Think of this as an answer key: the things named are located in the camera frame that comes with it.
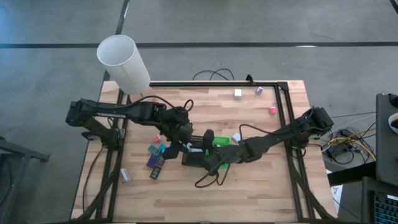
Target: black stand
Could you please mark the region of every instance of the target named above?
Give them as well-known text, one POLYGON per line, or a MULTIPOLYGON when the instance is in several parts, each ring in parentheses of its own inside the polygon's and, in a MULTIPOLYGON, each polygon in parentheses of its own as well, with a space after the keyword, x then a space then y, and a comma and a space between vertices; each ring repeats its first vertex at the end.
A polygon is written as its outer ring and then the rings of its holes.
POLYGON ((13 143, 7 142, 4 138, 0 138, 0 149, 10 152, 10 154, 21 157, 22 159, 22 164, 17 171, 17 175, 13 183, 11 183, 11 189, 4 204, 4 215, 0 217, 0 223, 8 223, 12 209, 14 208, 17 199, 17 193, 21 186, 21 181, 24 178, 30 158, 36 158, 40 160, 40 162, 47 162, 49 161, 50 155, 42 154, 31 149, 27 149, 25 147, 15 145, 13 143))

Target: gray floor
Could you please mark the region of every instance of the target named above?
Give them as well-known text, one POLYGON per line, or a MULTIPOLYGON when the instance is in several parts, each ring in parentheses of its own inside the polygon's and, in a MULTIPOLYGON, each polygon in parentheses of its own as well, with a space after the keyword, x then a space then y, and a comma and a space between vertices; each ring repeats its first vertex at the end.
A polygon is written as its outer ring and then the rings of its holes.
MULTIPOLYGON (((3 0, 0 44, 100 42, 114 34, 122 3, 3 0)), ((397 21, 388 0, 132 0, 123 34, 136 42, 398 41, 397 21)), ((398 47, 140 53, 153 80, 190 80, 200 70, 218 68, 230 68, 237 80, 247 74, 258 80, 302 79, 311 104, 330 116, 374 111, 376 93, 397 93, 398 47)), ((47 164, 29 167, 14 223, 65 221, 87 145, 82 129, 69 127, 65 116, 71 100, 98 99, 104 68, 95 49, 0 49, 0 68, 0 136, 51 154, 47 164)), ((361 117, 336 119, 335 127, 361 117)), ((373 122, 353 126, 362 130, 373 122)), ((360 163, 357 156, 350 166, 360 163)), ((361 202, 349 195, 343 192, 342 203, 358 215, 361 202)), ((340 215, 352 220, 343 210, 340 215)))

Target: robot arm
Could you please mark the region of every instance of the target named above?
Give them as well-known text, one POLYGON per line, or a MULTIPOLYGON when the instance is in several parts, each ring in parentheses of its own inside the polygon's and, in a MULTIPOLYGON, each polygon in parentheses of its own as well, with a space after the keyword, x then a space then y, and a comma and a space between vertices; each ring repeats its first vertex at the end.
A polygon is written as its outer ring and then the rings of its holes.
POLYGON ((165 159, 176 158, 178 152, 182 150, 182 144, 189 142, 193 132, 192 123, 189 121, 188 111, 185 108, 179 106, 167 110, 163 103, 146 101, 137 101, 129 105, 98 103, 84 99, 73 101, 70 104, 66 122, 70 126, 84 127, 92 135, 99 136, 108 147, 116 147, 118 131, 106 128, 95 120, 94 116, 126 118, 140 125, 156 127, 160 134, 171 141, 170 147, 164 152, 165 159))
POLYGON ((204 159, 203 166, 210 172, 210 175, 216 175, 220 164, 256 161, 271 146, 286 140, 290 140, 293 147, 305 148, 308 144, 308 137, 313 134, 323 135, 332 126, 333 121, 323 108, 312 108, 289 125, 266 136, 242 139, 238 142, 238 146, 213 148, 210 155, 204 159))

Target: wooden tabletop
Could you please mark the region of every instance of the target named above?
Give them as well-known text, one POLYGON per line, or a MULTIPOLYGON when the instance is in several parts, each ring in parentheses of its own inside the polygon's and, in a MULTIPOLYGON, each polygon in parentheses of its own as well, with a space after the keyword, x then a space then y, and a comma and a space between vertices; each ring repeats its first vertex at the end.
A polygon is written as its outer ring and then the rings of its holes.
MULTIPOLYGON (((304 82, 287 82, 297 118, 310 108, 304 82)), ((239 87, 243 94, 240 100, 234 99, 235 88, 237 87, 155 87, 151 90, 151 95, 161 96, 175 106, 183 106, 188 99, 192 99, 195 106, 189 112, 189 118, 193 123, 194 135, 202 136, 207 129, 212 129, 216 136, 231 137, 238 132, 238 126, 243 123, 267 131, 280 128, 279 116, 268 114, 270 105, 277 106, 273 87, 264 87, 259 96, 254 94, 257 87, 239 87)), ((100 101, 115 103, 117 96, 117 84, 104 82, 100 101)), ((109 126, 106 119, 97 119, 109 126)), ((139 126, 133 122, 128 124, 122 168, 127 170, 131 180, 123 184, 123 178, 119 180, 115 222, 296 221, 283 144, 271 147, 258 161, 232 164, 222 186, 215 184, 205 189, 197 189, 194 183, 206 174, 206 170, 182 166, 182 153, 177 159, 165 162, 157 180, 149 178, 151 169, 146 167, 150 156, 147 149, 158 133, 154 127, 139 126)), ((243 135, 245 138, 263 136, 250 128, 243 128, 243 135)), ((100 149, 100 141, 89 143, 72 218, 82 213, 83 186, 88 169, 100 149)), ((106 149, 101 153, 88 181, 85 207, 98 193, 105 157, 106 149)), ((307 147, 304 161, 311 191, 326 210, 336 217, 319 147, 307 147)), ((302 192, 300 198, 306 217, 302 192)))

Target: white cylinder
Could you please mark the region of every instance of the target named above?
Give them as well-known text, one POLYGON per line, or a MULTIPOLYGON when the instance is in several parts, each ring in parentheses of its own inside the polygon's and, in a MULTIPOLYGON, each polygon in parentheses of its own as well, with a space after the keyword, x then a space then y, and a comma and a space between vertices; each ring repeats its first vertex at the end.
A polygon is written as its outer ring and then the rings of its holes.
POLYGON ((97 57, 123 92, 137 95, 149 87, 147 68, 130 37, 108 37, 98 46, 97 57))

